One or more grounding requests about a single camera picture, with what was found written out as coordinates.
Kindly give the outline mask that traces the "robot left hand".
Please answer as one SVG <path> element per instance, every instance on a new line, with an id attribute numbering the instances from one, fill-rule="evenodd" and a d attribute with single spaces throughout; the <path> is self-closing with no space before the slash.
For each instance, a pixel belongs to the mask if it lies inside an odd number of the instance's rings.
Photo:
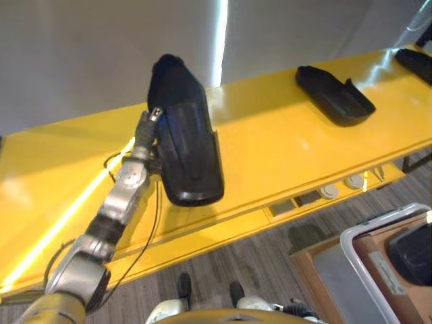
<path id="1" fill-rule="evenodd" d="M 161 107 L 154 107 L 151 111 L 143 111 L 135 129 L 134 146 L 150 149 L 155 141 L 157 124 L 163 115 Z"/>

